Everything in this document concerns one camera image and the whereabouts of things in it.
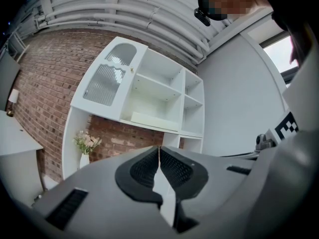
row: flower vase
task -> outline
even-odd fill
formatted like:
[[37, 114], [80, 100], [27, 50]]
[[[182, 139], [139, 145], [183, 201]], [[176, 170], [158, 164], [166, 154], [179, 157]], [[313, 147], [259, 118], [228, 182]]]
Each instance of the flower vase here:
[[82, 153], [82, 156], [80, 159], [80, 169], [88, 164], [90, 164], [89, 154]]

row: cabinet door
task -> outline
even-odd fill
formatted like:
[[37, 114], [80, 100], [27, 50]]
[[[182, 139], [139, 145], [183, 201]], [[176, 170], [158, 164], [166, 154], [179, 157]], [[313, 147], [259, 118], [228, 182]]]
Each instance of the cabinet door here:
[[116, 37], [83, 76], [71, 106], [103, 118], [120, 120], [134, 75], [147, 48]]

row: white cabinet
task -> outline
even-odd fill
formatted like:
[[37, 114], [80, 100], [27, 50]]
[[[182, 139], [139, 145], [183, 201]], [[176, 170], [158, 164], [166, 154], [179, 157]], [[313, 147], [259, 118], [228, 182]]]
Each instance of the white cabinet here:
[[203, 81], [147, 46], [116, 37], [95, 59], [71, 102], [62, 146], [65, 179], [80, 153], [71, 143], [90, 114], [165, 132], [163, 145], [201, 152]]

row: brick wall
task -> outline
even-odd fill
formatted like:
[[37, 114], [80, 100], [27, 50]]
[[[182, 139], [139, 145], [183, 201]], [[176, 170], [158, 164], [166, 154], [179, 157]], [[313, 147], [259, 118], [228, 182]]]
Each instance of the brick wall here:
[[[14, 83], [14, 88], [20, 91], [15, 117], [44, 147], [37, 153], [40, 171], [57, 182], [62, 179], [62, 138], [72, 97], [90, 64], [116, 36], [148, 45], [189, 68], [164, 50], [110, 31], [66, 29], [38, 33], [25, 40], [30, 47], [20, 62], [21, 71]], [[91, 161], [161, 144], [163, 138], [162, 132], [97, 116], [91, 117], [88, 130], [103, 140], [90, 156]]]

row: window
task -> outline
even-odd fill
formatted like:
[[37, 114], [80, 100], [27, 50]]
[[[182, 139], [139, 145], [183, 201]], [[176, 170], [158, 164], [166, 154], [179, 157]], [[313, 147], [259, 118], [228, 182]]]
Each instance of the window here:
[[298, 63], [296, 60], [290, 64], [293, 45], [288, 33], [280, 33], [260, 45], [274, 62], [288, 87], [298, 71]]

